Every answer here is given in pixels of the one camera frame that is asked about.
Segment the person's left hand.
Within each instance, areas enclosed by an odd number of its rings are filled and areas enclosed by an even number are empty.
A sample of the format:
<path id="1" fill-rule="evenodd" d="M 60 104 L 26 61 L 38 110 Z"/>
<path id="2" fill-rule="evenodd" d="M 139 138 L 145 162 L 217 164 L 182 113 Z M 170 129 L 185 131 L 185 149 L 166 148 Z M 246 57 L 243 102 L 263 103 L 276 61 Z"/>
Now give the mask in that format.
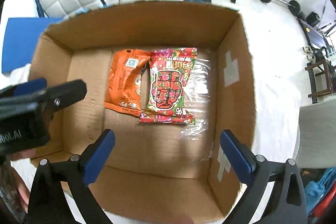
<path id="1" fill-rule="evenodd" d="M 12 154 L 10 156 L 11 161 L 17 161 L 21 159 L 27 159 L 32 158 L 36 154 L 36 149 L 27 149 L 24 151 L 17 152 L 15 154 Z M 17 173 L 17 171 L 11 167 L 11 171 L 13 173 L 14 183 L 17 187 L 18 193 L 19 193 L 19 200 L 21 203 L 21 207 L 25 212 L 28 211 L 28 205 L 29 205 L 29 198 L 30 198 L 30 190 L 27 188 L 25 182 L 21 178 L 21 176 Z"/>

